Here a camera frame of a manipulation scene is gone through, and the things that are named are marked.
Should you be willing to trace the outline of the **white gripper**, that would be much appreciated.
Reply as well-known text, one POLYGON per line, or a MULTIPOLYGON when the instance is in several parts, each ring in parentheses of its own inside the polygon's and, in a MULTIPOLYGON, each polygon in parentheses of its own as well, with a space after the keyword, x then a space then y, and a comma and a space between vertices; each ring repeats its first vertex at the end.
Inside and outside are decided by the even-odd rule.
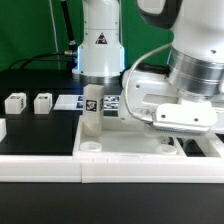
POLYGON ((148 130, 147 123, 139 120, 134 112, 137 108, 149 109, 153 111, 164 103, 181 104, 185 102, 205 103, 210 102, 217 114, 217 122, 207 133, 224 134, 224 97, 219 96, 215 100, 193 100, 183 98, 179 92, 169 84, 168 79, 161 74, 143 72, 135 70, 130 74, 130 70, 124 72, 122 77, 122 87, 118 116, 127 124, 144 123, 148 130))

